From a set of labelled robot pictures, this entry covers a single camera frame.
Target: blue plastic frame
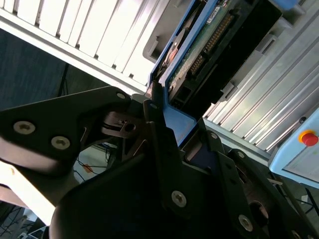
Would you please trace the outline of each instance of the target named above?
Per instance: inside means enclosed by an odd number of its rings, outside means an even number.
[[[214,7],[215,7],[217,1],[218,0],[208,0],[204,9],[200,13],[196,23],[194,24],[193,28],[190,30],[188,36],[186,37],[183,45],[181,46],[180,50],[176,54],[173,62],[166,69],[165,73],[162,75],[162,77],[160,79],[160,83],[164,87],[163,113],[164,113],[166,125],[167,125],[167,127],[174,130],[175,138],[176,138],[178,145],[180,145],[183,142],[183,140],[187,137],[187,135],[195,127],[196,120],[194,118],[190,117],[189,115],[183,113],[182,111],[174,108],[173,106],[171,106],[169,104],[168,90],[167,90],[168,89],[168,80],[172,77],[173,73],[177,69],[180,62],[182,61],[184,55],[186,54],[188,49],[191,47],[196,36],[199,34],[200,30],[202,29],[204,24],[207,22],[207,19],[209,18],[212,11],[214,10]],[[155,70],[158,68],[162,59],[166,56],[166,53],[168,52],[170,46],[172,45],[175,37],[178,35],[179,31],[181,30],[183,22],[185,21],[187,16],[190,14],[190,10],[193,7],[193,5],[195,4],[195,2],[196,2],[196,0],[191,1],[185,15],[181,19],[175,32],[173,33],[172,37],[170,38],[168,44],[166,45],[165,49],[161,53],[157,62],[155,63],[155,66],[154,66],[154,68],[149,76],[149,85],[153,79],[153,75],[155,73]],[[279,5],[282,9],[290,9],[297,3],[297,0],[275,0],[274,2],[277,5]]]

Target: light blue control box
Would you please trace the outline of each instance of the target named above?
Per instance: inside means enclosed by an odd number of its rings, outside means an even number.
[[[272,172],[319,188],[319,108],[279,147]]]

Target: green circuit board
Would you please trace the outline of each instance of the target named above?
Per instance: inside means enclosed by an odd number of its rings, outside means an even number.
[[[200,53],[205,48],[209,51],[214,47],[214,44],[218,41],[218,34],[220,36],[222,30],[227,27],[226,23],[231,21],[233,16],[228,12],[234,5],[233,2],[234,1],[227,1],[228,4],[218,5],[214,8],[206,24],[169,80],[170,87],[175,87],[177,81],[182,79],[189,70],[193,73],[200,67],[203,62]]]

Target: white label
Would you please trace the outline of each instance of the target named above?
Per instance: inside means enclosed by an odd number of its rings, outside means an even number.
[[[303,195],[303,196],[301,196],[301,201],[303,201],[303,202],[308,202],[308,195]]]
[[[220,6],[215,7],[214,11],[212,12],[212,14],[210,15],[209,19],[207,20],[207,23],[210,24],[214,18],[216,17],[218,11],[221,9]]]

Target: screw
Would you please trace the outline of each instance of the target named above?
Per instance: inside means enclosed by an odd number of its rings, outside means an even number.
[[[151,107],[153,107],[154,109],[157,109],[158,107],[156,105],[154,105],[153,103],[150,104]]]
[[[35,126],[28,121],[18,121],[13,125],[13,129],[20,134],[31,134],[35,131]]]
[[[178,205],[180,208],[183,208],[186,206],[186,197],[184,196],[183,193],[180,191],[173,191],[171,193],[171,199],[173,202]]]
[[[305,122],[305,121],[306,121],[306,119],[307,119],[307,117],[305,117],[305,116],[301,117],[301,118],[299,119],[299,123],[303,123],[303,122]]]
[[[239,215],[238,220],[246,231],[252,232],[253,225],[245,215]]]
[[[51,144],[53,147],[55,147],[56,149],[61,149],[61,150],[65,150],[68,147],[70,147],[70,141],[63,136],[56,136],[51,140]]]
[[[125,99],[125,95],[123,95],[122,93],[117,93],[116,95],[121,99]]]
[[[215,133],[212,132],[210,135],[211,135],[214,139],[218,139],[217,134],[215,134]]]
[[[239,157],[245,158],[245,155],[242,152],[238,151],[237,154],[238,154]]]
[[[301,239],[300,235],[296,231],[292,230],[291,232],[293,233],[296,239]]]

